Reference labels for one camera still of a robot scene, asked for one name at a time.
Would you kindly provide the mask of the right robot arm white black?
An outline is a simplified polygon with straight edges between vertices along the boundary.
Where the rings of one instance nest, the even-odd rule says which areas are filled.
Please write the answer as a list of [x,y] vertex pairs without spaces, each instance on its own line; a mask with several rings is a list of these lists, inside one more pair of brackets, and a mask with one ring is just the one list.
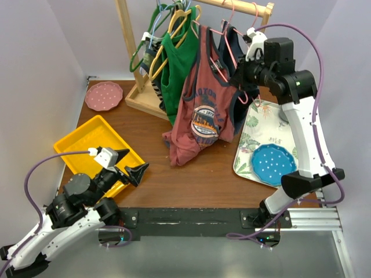
[[284,147],[259,146],[252,154],[252,170],[259,179],[279,188],[260,202],[255,227],[272,227],[294,201],[344,179],[343,169],[335,166],[328,153],[318,115],[318,90],[310,71],[296,71],[293,41],[268,39],[256,32],[247,35],[246,56],[237,67],[232,84],[247,88],[267,87],[277,98],[286,116],[297,150],[298,164]]

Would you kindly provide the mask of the red tank top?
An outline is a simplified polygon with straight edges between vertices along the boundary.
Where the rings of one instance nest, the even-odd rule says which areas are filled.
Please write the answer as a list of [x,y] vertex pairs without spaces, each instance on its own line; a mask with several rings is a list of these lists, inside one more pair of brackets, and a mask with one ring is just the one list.
[[239,91],[228,82],[229,71],[211,29],[200,25],[198,35],[198,53],[184,82],[173,129],[162,136],[169,146],[171,166],[182,166],[217,140],[231,142],[235,136],[231,102]]

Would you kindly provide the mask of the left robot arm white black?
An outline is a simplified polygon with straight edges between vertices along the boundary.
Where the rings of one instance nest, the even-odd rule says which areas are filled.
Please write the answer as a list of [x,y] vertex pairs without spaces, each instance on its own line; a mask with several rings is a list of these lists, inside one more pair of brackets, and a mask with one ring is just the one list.
[[148,163],[135,167],[117,164],[130,152],[129,149],[89,148],[101,170],[90,178],[85,173],[74,174],[63,187],[63,193],[40,209],[32,199],[28,182],[33,166],[24,180],[24,191],[28,201],[38,214],[38,223],[18,242],[1,247],[1,260],[5,261],[1,274],[7,277],[35,277],[45,271],[67,247],[85,235],[100,228],[118,228],[125,234],[131,231],[119,226],[122,221],[120,209],[107,192],[116,182],[138,186]]

